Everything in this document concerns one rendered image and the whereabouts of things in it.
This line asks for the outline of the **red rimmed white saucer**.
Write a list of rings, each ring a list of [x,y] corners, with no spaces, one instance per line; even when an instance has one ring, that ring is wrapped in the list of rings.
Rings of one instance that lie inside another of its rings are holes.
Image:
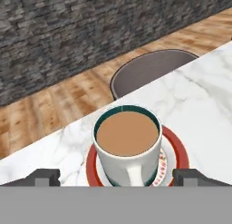
[[[164,126],[158,173],[150,186],[172,186],[174,184],[172,171],[174,169],[187,169],[188,167],[189,157],[184,145],[171,129]],[[90,186],[111,186],[102,169],[102,164],[94,145],[91,146],[87,154],[86,177]]]

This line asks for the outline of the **white cup of tea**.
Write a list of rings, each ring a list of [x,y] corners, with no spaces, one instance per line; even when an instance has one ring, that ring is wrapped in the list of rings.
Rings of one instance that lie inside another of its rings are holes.
[[[113,186],[149,186],[156,178],[162,140],[158,117],[138,105],[104,112],[92,129],[94,147]]]

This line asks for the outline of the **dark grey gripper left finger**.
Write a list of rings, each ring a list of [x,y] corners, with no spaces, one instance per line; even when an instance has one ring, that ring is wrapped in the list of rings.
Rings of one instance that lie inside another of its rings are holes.
[[[11,181],[5,186],[21,187],[59,187],[61,182],[59,169],[37,169],[25,178]]]

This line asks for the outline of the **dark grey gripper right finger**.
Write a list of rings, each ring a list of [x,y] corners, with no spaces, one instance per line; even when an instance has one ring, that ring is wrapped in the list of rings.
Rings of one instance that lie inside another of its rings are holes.
[[[227,183],[206,177],[196,169],[175,169],[172,172],[173,185],[180,187],[227,186]]]

